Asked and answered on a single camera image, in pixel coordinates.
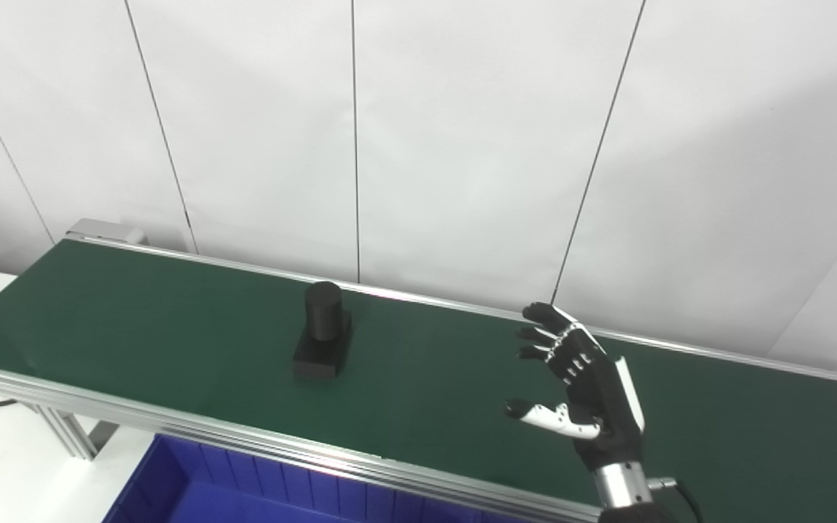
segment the robotic hand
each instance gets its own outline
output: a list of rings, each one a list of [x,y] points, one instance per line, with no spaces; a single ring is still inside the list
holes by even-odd
[[[604,509],[600,523],[671,523],[667,511],[653,502],[642,470],[644,414],[624,358],[611,360],[577,319],[552,305],[535,302],[522,315],[541,326],[519,331],[522,340],[532,342],[519,357],[548,364],[564,381],[567,401],[551,410],[508,400],[506,414],[573,438],[596,480]],[[663,484],[655,480],[652,485]]]

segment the metal support leg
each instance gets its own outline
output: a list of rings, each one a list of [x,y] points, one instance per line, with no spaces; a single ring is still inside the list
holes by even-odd
[[[72,413],[64,413],[63,410],[40,405],[33,405],[33,409],[44,418],[70,456],[81,460],[95,459],[96,454],[99,454],[106,441],[114,433],[114,429],[118,428],[118,425],[113,423],[100,421],[93,429],[93,437],[90,437]]]

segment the robot finger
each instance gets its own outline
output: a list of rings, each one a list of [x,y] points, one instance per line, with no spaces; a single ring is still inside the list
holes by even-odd
[[[567,345],[567,348],[579,354],[581,360],[587,364],[591,364],[595,360],[608,360],[600,344],[596,342],[595,338],[589,332],[582,330],[582,328],[571,331],[567,335],[567,338],[565,338],[564,345]]]
[[[540,323],[548,331],[556,335],[562,334],[571,324],[571,317],[554,305],[545,304],[543,301],[535,301],[522,309],[522,316],[535,323]]]
[[[544,347],[554,346],[556,342],[560,340],[560,338],[553,333],[537,327],[522,327],[515,333],[515,335],[522,340],[534,341],[535,344]]]
[[[565,403],[559,405],[556,410],[551,410],[544,405],[515,398],[515,400],[506,401],[505,413],[508,417],[568,437],[595,439],[600,434],[600,426],[595,421],[588,421],[588,423],[571,421]]]
[[[579,344],[571,340],[564,340],[560,346],[554,348],[554,357],[575,370],[583,370],[591,362],[590,358],[584,357]]]
[[[577,367],[570,364],[569,360],[564,360],[564,358],[560,357],[551,357],[545,363],[548,364],[551,373],[557,378],[560,378],[561,381],[564,381],[565,384],[569,385],[577,380],[579,371]]]
[[[539,347],[538,345],[526,345],[519,348],[519,360],[548,360],[551,349]]]

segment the black cylinder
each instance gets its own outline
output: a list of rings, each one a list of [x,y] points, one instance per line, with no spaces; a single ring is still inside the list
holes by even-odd
[[[332,341],[344,330],[341,289],[330,281],[309,285],[305,291],[305,319],[309,336]]]

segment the blue plastic bin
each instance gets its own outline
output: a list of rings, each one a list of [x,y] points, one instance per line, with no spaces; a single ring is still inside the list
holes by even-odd
[[[154,437],[103,523],[524,523],[175,437]]]

